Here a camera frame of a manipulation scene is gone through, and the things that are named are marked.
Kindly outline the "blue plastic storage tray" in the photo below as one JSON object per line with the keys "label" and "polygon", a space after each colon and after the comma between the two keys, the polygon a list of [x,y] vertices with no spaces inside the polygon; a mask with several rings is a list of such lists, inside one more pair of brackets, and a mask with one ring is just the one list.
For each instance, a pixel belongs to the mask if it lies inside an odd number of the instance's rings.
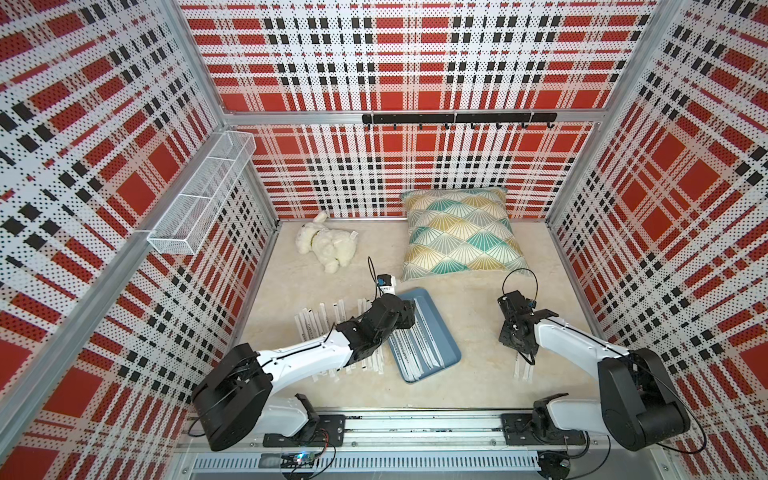
{"label": "blue plastic storage tray", "polygon": [[[461,351],[430,294],[424,288],[415,288],[399,293],[398,296],[415,302],[415,324],[405,330],[410,330],[416,338],[427,364],[426,373],[421,380],[458,364],[462,359]],[[388,339],[397,368],[406,383],[419,382],[421,380],[415,381],[411,375],[404,344],[397,331],[395,330]]]}

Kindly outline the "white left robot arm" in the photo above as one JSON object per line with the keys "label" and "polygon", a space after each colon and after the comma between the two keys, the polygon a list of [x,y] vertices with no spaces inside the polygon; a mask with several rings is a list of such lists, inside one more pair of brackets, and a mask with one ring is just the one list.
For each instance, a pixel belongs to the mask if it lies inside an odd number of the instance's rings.
{"label": "white left robot arm", "polygon": [[313,375],[342,370],[371,357],[396,330],[415,324],[415,304],[394,294],[373,301],[363,314],[315,339],[276,350],[235,346],[193,389],[192,404],[214,452],[251,433],[309,442],[319,416],[303,394],[277,393]]}

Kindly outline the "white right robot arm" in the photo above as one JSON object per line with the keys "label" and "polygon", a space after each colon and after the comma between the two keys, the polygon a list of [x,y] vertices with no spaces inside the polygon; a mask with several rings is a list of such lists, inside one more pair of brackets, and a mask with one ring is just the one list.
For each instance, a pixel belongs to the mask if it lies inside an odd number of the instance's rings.
{"label": "white right robot arm", "polygon": [[597,433],[638,451],[689,431],[691,416],[655,352],[609,344],[550,310],[536,310],[518,291],[497,303],[504,316],[502,345],[531,366],[540,350],[552,351],[598,383],[597,400],[559,393],[535,401],[531,428],[537,440],[554,443],[568,432]]}

